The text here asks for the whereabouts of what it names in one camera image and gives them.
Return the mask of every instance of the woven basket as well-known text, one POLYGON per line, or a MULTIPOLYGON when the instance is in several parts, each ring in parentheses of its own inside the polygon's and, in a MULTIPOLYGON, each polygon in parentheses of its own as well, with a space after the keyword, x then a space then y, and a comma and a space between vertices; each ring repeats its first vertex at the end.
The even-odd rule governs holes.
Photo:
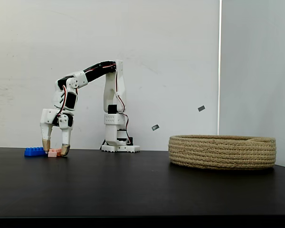
POLYGON ((169 158, 177 165, 215 170, 260 170, 273 167, 276 140, 265 137, 176 135, 169 158))

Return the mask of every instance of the lego brick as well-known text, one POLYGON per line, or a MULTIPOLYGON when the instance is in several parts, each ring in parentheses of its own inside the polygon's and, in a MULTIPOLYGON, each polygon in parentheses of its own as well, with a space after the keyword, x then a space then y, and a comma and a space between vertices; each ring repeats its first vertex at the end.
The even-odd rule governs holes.
POLYGON ((24 156, 46 156, 47 154, 43 150, 43 147, 30 147, 24 151, 24 156))
POLYGON ((61 156, 61 148, 59 149, 50 149, 47 153, 49 158, 55 158, 57 156, 61 156))

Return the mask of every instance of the blue lego brick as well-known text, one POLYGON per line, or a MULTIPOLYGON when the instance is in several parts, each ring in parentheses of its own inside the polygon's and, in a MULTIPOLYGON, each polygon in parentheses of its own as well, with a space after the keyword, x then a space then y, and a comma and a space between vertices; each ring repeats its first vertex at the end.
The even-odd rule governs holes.
POLYGON ((43 147, 31 147, 25 149, 24 156, 47 156, 47 154, 44 152, 43 147))

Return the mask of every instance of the pink lego brick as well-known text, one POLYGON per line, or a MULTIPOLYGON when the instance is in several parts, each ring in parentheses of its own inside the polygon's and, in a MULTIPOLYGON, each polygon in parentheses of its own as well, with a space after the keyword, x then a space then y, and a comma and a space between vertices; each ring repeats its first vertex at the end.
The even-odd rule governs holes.
POLYGON ((59 149, 49 149, 49 152, 47 153, 49 158, 55 158, 57 156, 61 156, 61 148, 59 149))

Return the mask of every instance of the white backdrop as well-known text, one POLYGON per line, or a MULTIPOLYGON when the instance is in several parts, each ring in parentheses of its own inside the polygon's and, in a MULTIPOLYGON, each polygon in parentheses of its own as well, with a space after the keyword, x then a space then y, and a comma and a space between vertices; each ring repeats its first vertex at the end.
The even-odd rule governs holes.
MULTIPOLYGON (((41 146, 55 80, 114 59, 124 60, 129 134, 143 150, 216 134, 218 10, 218 0, 0 0, 0 147, 41 146)), ((104 85, 79 90, 72 148, 102 143, 104 85)))
POLYGON ((277 139, 285 166, 285 0, 223 0, 220 134, 277 139))

